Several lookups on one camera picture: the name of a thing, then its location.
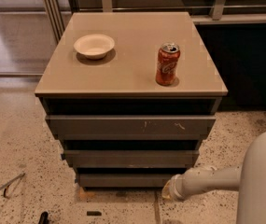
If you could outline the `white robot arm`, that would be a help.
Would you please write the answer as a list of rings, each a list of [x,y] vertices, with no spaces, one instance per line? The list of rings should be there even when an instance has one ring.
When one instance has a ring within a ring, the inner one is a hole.
[[[172,176],[161,195],[183,202],[213,190],[238,193],[236,224],[266,224],[266,132],[251,143],[241,164],[222,169],[190,168]]]

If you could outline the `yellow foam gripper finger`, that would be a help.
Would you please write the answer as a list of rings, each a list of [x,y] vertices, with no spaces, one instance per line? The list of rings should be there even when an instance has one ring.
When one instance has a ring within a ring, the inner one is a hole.
[[[170,195],[170,181],[167,181],[167,183],[162,188],[161,196],[165,200],[170,200],[171,199],[171,195]]]

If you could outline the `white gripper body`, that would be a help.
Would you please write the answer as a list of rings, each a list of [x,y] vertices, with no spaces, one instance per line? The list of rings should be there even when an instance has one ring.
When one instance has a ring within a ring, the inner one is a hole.
[[[169,194],[174,201],[182,202],[185,200],[185,195],[183,194],[184,182],[182,175],[174,175],[170,179],[169,184]]]

